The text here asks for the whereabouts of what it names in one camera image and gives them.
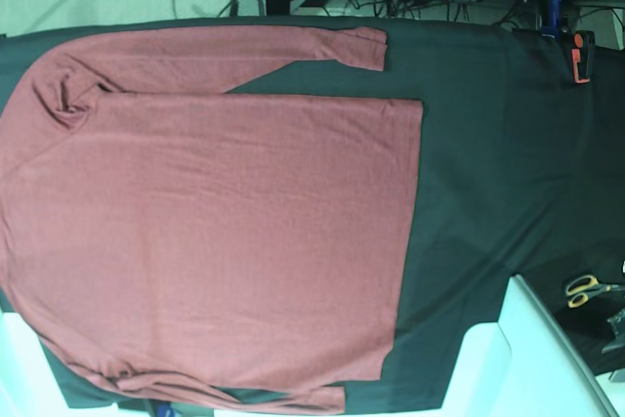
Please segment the red long-sleeve shirt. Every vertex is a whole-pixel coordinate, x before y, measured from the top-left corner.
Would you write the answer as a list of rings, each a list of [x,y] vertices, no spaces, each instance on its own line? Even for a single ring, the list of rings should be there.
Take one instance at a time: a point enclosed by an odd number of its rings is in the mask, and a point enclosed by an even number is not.
[[[1,115],[1,287],[120,395],[340,414],[391,351],[417,101],[241,94],[296,62],[380,71],[368,27],[99,34],[48,51]]]

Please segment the orange black clamp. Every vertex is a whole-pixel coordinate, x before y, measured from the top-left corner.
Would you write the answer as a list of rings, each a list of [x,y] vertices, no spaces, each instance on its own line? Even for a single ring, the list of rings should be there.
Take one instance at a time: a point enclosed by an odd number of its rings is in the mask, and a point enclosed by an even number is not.
[[[586,84],[591,81],[595,47],[596,37],[594,32],[583,30],[573,34],[570,53],[573,80],[576,84]]]

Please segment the black table cloth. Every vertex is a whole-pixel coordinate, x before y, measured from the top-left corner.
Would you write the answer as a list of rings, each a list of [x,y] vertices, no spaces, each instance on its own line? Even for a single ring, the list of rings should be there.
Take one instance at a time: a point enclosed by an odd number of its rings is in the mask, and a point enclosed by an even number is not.
[[[598,48],[587,84],[565,45],[530,32],[443,21],[375,20],[383,72],[294,63],[243,92],[420,100],[419,187],[396,345],[376,382],[349,382],[348,413],[432,411],[465,332],[495,319],[519,273],[597,375],[620,299],[570,310],[564,284],[615,281],[624,262],[624,56]]]

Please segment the black metal tool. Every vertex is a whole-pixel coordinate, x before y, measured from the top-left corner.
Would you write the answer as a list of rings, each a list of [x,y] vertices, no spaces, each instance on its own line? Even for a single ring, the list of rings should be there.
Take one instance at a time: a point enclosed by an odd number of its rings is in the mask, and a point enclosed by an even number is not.
[[[624,352],[624,310],[609,317],[606,323],[613,334],[613,339],[602,348],[602,354],[614,354]],[[612,383],[624,383],[624,367],[615,369],[609,376]]]

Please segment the white bin right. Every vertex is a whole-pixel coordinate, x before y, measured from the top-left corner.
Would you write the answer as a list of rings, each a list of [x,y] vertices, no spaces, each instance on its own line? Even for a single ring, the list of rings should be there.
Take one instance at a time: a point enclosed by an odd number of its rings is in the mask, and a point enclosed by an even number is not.
[[[622,416],[524,278],[510,278],[499,316],[464,335],[443,416]]]

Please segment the white bin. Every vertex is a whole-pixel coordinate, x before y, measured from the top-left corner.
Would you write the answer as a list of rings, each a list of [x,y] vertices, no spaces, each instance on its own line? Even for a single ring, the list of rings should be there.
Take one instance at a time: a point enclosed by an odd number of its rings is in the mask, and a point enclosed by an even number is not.
[[[524,278],[510,278],[499,316],[464,335],[443,416],[622,416]]]
[[[43,349],[16,313],[1,313],[1,415],[118,416],[116,406],[70,409]]]

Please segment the white bin left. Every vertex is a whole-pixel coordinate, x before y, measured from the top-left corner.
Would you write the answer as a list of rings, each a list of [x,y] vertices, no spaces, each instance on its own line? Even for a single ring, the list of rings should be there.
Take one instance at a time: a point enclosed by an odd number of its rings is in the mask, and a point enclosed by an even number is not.
[[[118,416],[116,406],[70,409],[43,349],[16,313],[1,313],[1,415]]]

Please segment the yellow-handled scissors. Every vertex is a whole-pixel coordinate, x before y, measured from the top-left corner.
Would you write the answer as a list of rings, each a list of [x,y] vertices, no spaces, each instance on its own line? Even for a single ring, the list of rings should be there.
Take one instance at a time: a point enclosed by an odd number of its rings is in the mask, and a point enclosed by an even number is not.
[[[577,309],[603,294],[623,293],[624,284],[603,283],[592,274],[584,274],[570,281],[563,292],[567,306],[570,309]]]

